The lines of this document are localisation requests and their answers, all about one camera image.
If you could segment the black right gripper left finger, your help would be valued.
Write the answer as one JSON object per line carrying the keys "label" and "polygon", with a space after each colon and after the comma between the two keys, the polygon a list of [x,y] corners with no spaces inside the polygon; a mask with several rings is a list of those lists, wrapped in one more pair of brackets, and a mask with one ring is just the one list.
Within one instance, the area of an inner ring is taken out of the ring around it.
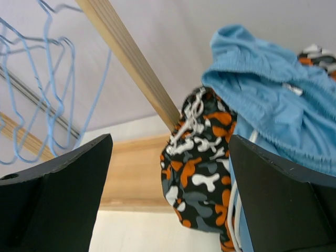
{"label": "black right gripper left finger", "polygon": [[111,160],[103,134],[1,178],[1,251],[88,251]]}

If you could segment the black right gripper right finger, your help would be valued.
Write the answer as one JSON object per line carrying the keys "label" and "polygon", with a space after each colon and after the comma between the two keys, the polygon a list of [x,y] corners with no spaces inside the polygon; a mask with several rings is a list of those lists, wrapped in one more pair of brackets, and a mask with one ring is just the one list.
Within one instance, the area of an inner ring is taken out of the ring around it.
{"label": "black right gripper right finger", "polygon": [[335,177],[238,135],[229,150],[254,251],[335,251]]}

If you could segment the blue hanger of green shorts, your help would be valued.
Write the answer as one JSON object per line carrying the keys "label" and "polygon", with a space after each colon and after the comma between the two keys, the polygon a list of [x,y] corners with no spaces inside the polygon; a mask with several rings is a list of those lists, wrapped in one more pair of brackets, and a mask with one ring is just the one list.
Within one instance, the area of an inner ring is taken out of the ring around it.
{"label": "blue hanger of green shorts", "polygon": [[72,126],[79,133],[79,138],[74,143],[74,148],[77,148],[87,131],[101,95],[112,52],[105,42],[99,38],[98,33],[89,23],[81,8],[65,3],[51,7],[46,1],[39,1],[38,4],[44,12],[59,5],[68,6],[66,13],[70,14],[70,23],[65,25],[63,22],[54,19],[49,36],[57,38],[64,34],[73,42],[76,49],[76,87]]}

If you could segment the orange camouflage shorts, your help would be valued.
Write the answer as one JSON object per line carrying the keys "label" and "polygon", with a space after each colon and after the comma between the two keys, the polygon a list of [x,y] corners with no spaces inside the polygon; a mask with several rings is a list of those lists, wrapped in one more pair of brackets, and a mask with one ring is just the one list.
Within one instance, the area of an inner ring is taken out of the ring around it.
{"label": "orange camouflage shorts", "polygon": [[229,142],[236,124],[237,113],[202,85],[185,100],[160,156],[163,195],[180,223],[218,233],[222,251],[234,251],[227,207],[232,191]]}

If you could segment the light blue shorts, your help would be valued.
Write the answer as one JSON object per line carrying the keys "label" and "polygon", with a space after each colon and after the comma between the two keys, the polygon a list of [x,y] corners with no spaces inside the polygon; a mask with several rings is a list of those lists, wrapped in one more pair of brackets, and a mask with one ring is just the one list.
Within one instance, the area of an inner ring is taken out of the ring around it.
{"label": "light blue shorts", "polygon": [[[237,113],[234,136],[335,177],[335,58],[312,46],[296,55],[241,25],[219,29],[202,83]],[[231,158],[228,233],[234,251],[254,251]]]}

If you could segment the blue hanger of camouflage shorts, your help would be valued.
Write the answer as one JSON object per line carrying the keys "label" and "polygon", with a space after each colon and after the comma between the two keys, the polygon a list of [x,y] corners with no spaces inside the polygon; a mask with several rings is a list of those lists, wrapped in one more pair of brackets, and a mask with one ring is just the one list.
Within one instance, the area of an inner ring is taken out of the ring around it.
{"label": "blue hanger of camouflage shorts", "polygon": [[20,171],[29,166],[15,154],[15,143],[20,144],[25,134],[21,119],[13,110],[12,99],[15,89],[1,71],[1,170]]}

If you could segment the blue hanger of navy shorts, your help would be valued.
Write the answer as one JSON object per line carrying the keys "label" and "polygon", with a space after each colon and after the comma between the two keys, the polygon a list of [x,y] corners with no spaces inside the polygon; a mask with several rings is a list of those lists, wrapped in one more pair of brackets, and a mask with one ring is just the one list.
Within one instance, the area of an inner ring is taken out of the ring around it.
{"label": "blue hanger of navy shorts", "polygon": [[[56,123],[63,122],[64,99],[59,97],[54,83],[54,74],[58,70],[59,64],[65,54],[62,50],[57,62],[53,65],[49,45],[60,46],[58,40],[48,38],[26,37],[14,29],[3,19],[1,20],[3,31],[1,33],[1,77],[6,81],[8,87],[8,97],[12,110],[18,120],[10,118],[1,113],[1,134],[13,142],[13,157],[9,161],[1,160],[2,165],[12,165],[17,160],[25,163],[35,163],[38,161],[48,161],[65,150],[54,137]],[[49,80],[45,86],[41,84],[37,68],[33,61],[31,51],[44,50],[49,66]],[[37,83],[39,93],[33,91],[29,86],[18,79],[7,67],[9,56],[15,54],[26,54],[32,68],[34,78]],[[19,113],[14,92],[17,91],[22,97],[30,101],[35,106],[35,112],[29,122],[26,122],[23,115]],[[39,113],[44,113],[46,117],[46,137],[40,140],[33,134],[31,129]]]}

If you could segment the blue hanger of yellow shorts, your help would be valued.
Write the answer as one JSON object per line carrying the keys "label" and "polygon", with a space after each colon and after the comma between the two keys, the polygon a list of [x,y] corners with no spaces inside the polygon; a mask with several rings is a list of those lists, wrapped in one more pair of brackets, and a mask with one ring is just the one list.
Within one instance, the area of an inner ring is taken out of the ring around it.
{"label": "blue hanger of yellow shorts", "polygon": [[[70,14],[66,13],[67,8],[67,5],[59,5],[51,10],[46,10],[47,19],[43,30],[49,71],[49,81],[46,90],[50,88],[53,97],[57,101],[57,106],[54,108],[55,111],[50,115],[49,113],[53,106],[48,98],[44,96],[47,104],[48,146],[54,156],[58,156],[58,150],[66,151],[72,149],[75,144],[71,142],[71,138],[79,138],[78,130],[72,126],[76,87],[76,49],[73,42],[64,34],[57,38],[49,36],[54,19],[63,22],[65,25],[70,23]],[[65,144],[59,143],[54,133],[55,124],[59,121],[65,123]]]}

